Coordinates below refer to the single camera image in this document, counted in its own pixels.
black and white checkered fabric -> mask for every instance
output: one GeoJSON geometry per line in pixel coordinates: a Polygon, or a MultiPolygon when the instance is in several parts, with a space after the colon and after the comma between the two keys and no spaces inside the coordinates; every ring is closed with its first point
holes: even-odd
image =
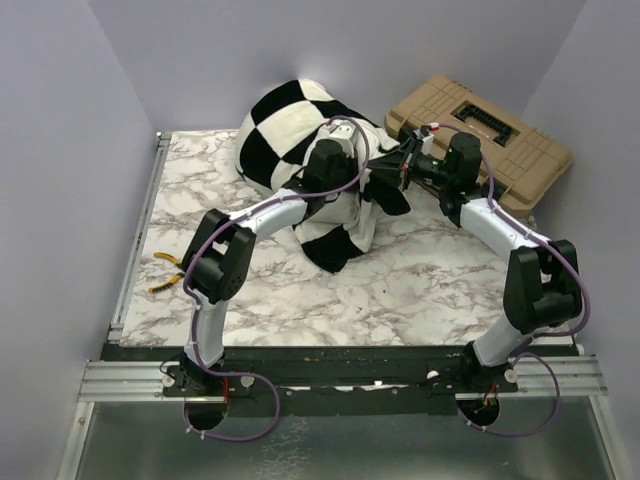
{"type": "MultiPolygon", "coordinates": [[[[365,130],[371,158],[398,146],[384,129],[331,97],[312,80],[294,80],[265,95],[245,118],[236,143],[236,169],[252,187],[267,196],[292,176],[304,176],[303,167],[315,143],[329,136],[327,120],[345,115],[365,130]]],[[[364,141],[356,142],[364,152],[364,141]]],[[[363,153],[358,160],[363,160],[363,153]]],[[[340,271],[347,260],[371,247],[380,211],[407,213],[404,196],[366,172],[359,191],[343,192],[311,218],[294,226],[304,253],[320,268],[340,271]]]]}

black bracket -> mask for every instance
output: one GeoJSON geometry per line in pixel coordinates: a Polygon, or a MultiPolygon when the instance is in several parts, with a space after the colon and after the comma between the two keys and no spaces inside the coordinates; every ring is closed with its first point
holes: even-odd
{"type": "Polygon", "coordinates": [[[304,167],[301,184],[312,192],[326,192],[345,185],[358,174],[354,158],[335,140],[322,139],[316,142],[304,167]]]}
{"type": "MultiPolygon", "coordinates": [[[[549,242],[578,271],[578,256],[567,240],[549,242]]],[[[523,334],[555,327],[582,312],[582,292],[569,271],[542,247],[520,247],[509,257],[503,299],[507,319],[523,334]],[[541,273],[550,275],[542,281],[541,273]]]]}
{"type": "Polygon", "coordinates": [[[480,140],[470,133],[456,133],[442,161],[446,182],[440,189],[440,211],[460,227],[460,212],[468,197],[478,191],[478,172],[482,163],[480,140]]]}
{"type": "MultiPolygon", "coordinates": [[[[228,221],[229,216],[216,209],[205,214],[182,260],[185,270],[213,232],[228,221]]],[[[229,300],[244,284],[256,235],[248,228],[233,225],[216,238],[215,243],[226,243],[227,251],[221,253],[212,245],[198,260],[192,277],[192,286],[206,295],[212,304],[229,300]]]]}

white wall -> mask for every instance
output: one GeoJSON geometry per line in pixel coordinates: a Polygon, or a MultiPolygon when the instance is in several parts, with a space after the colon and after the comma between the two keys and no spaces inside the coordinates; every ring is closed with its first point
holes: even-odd
{"type": "Polygon", "coordinates": [[[524,118],[575,164],[537,209],[578,247],[593,297],[581,341],[598,353],[640,475],[640,3],[589,0],[524,118]]]}
{"type": "Polygon", "coordinates": [[[436,73],[519,115],[584,0],[89,3],[149,117],[173,130],[237,127],[295,77],[379,122],[436,73]]]}
{"type": "Polygon", "coordinates": [[[0,5],[0,478],[58,468],[154,129],[84,0],[0,5]]]}

tan plastic case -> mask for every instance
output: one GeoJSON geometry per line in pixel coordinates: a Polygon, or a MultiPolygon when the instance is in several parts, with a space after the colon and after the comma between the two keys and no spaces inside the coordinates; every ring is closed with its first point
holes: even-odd
{"type": "MultiPolygon", "coordinates": [[[[418,128],[430,122],[448,123],[480,138],[496,183],[504,189],[500,205],[517,217],[529,214],[572,161],[564,145],[441,75],[402,100],[384,119],[394,138],[405,123],[418,128]]],[[[442,158],[454,133],[438,130],[431,154],[442,158]]],[[[486,177],[483,166],[478,181],[484,183],[486,177]]]]}

white marble tabletop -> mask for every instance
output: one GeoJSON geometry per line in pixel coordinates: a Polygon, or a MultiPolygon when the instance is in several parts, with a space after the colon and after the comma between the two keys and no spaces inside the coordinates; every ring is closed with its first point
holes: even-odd
{"type": "MultiPolygon", "coordinates": [[[[204,213],[261,199],[233,166],[236,131],[177,132],[162,173],[125,313],[121,345],[181,346],[191,303],[181,284],[152,294],[177,269],[204,213]]],[[[252,346],[463,345],[502,309],[506,266],[480,240],[442,216],[413,186],[412,211],[382,215],[372,249],[337,274],[320,270],[287,229],[260,243],[230,303],[224,342],[252,346]]],[[[569,338],[544,343],[570,343],[569,338]]]]}

